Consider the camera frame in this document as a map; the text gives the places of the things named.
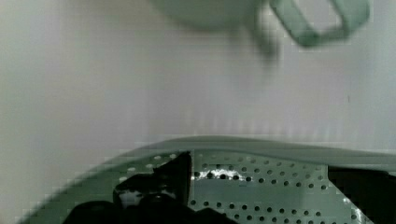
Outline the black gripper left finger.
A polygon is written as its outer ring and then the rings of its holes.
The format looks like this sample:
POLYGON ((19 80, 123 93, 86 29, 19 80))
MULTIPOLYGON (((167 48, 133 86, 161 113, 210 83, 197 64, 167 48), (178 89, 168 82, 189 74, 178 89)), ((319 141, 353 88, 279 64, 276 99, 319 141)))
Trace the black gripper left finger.
POLYGON ((113 201, 75 206, 63 224, 238 224, 211 208, 188 207, 191 154, 183 152, 150 174, 132 175, 113 189, 113 201))

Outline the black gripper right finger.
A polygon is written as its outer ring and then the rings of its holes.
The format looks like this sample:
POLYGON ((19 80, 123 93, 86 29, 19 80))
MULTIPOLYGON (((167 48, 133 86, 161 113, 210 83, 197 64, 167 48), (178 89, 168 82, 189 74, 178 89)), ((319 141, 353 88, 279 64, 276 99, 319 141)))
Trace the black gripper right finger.
POLYGON ((328 178, 374 224, 395 224, 395 177, 384 171, 330 166, 328 178))

